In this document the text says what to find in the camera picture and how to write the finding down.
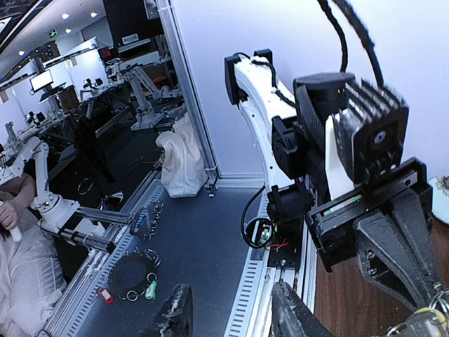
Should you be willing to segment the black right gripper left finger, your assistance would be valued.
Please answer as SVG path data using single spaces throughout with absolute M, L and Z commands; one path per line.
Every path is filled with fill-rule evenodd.
M 176 284 L 154 319 L 138 336 L 193 336 L 193 294 L 188 284 Z

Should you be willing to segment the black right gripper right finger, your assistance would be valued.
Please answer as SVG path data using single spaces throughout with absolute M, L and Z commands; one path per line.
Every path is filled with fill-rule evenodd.
M 272 333 L 280 337 L 332 337 L 286 282 L 272 289 Z

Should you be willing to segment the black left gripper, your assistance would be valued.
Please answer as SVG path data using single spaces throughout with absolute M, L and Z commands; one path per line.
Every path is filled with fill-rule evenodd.
M 413 192 L 402 192 L 407 189 Z M 390 199 L 398 228 L 381 212 L 391 212 Z M 417 310 L 429 304 L 426 283 L 443 282 L 427 227 L 431 208 L 427 166 L 412 157 L 373 183 L 312 209 L 305 220 L 326 272 L 356 255 L 368 282 Z

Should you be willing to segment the large keyring with red grip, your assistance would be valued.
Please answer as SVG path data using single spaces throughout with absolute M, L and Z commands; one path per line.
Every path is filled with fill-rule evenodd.
M 440 287 L 428 306 L 391 327 L 386 336 L 448 337 L 448 288 Z

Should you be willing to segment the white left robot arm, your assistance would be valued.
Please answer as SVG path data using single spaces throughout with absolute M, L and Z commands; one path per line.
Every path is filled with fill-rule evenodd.
M 346 72 L 298 77 L 287 88 L 269 49 L 226 57 L 224 75 L 264 169 L 270 230 L 249 245 L 293 243 L 308 231 L 326 271 L 354 258 L 366 280 L 411 310 L 447 312 L 427 167 L 403 158 L 406 101 Z

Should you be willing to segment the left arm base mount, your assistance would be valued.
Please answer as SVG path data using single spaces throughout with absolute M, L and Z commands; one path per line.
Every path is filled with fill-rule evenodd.
M 262 215 L 249 218 L 248 212 L 255 201 L 261 201 L 264 211 Z M 264 190 L 260 188 L 244 206 L 240 219 L 240 232 L 245 244 L 249 247 L 250 259 L 263 261 L 268 254 L 267 267 L 282 270 L 298 271 L 303 255 L 303 227 L 295 228 L 292 237 L 281 233 L 277 223 L 266 214 L 268 201 Z

